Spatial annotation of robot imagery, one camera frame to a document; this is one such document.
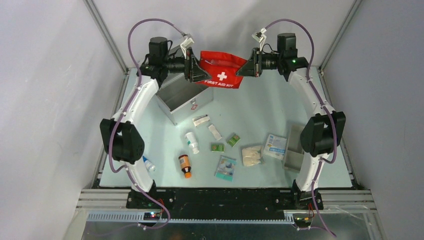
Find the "red first aid pouch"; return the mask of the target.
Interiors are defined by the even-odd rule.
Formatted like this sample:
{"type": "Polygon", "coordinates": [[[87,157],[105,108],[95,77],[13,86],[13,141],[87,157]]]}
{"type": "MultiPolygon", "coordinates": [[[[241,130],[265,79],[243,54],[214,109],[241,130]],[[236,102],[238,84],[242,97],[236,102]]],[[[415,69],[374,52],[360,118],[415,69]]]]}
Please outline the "red first aid pouch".
{"type": "Polygon", "coordinates": [[[219,51],[201,51],[199,66],[210,75],[210,79],[196,84],[213,88],[238,89],[243,76],[237,76],[237,71],[247,62],[236,55],[219,51]]]}

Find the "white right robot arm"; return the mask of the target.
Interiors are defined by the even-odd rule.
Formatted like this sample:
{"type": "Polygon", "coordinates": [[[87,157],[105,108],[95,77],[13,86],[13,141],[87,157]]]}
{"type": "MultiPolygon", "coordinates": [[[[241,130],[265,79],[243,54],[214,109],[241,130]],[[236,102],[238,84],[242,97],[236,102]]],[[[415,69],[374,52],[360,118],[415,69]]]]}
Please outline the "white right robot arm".
{"type": "Polygon", "coordinates": [[[238,77],[260,77],[264,70],[277,70],[278,73],[300,95],[306,115],[309,118],[300,133],[300,145],[304,157],[300,172],[293,183],[298,190],[291,194],[291,204],[297,209],[304,209],[311,202],[311,196],[317,188],[318,179],[325,161],[335,161],[337,147],[346,123],[346,115],[336,111],[318,90],[311,76],[311,67],[305,57],[298,56],[296,35],[280,33],[277,36],[277,51],[263,51],[266,36],[262,30],[252,37],[259,43],[252,49],[247,62],[236,72],[238,77]]]}

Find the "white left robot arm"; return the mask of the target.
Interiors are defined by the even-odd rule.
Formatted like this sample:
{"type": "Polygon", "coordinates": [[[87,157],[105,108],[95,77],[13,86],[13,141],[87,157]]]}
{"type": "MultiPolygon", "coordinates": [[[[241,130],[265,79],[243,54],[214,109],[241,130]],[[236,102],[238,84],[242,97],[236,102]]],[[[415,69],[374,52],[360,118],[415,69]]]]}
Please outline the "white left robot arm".
{"type": "Polygon", "coordinates": [[[168,77],[183,81],[188,90],[177,91],[180,96],[199,88],[202,80],[211,75],[200,67],[200,60],[193,53],[193,38],[189,34],[182,37],[182,43],[173,47],[173,42],[165,37],[153,37],[148,44],[148,54],[136,66],[136,82],[120,109],[110,118],[100,122],[100,132],[110,168],[117,173],[125,170],[132,183],[132,189],[140,192],[138,201],[145,208],[153,208],[158,202],[158,194],[152,191],[155,181],[143,166],[142,157],[145,142],[137,129],[151,99],[160,91],[163,84],[172,84],[168,77]]]}

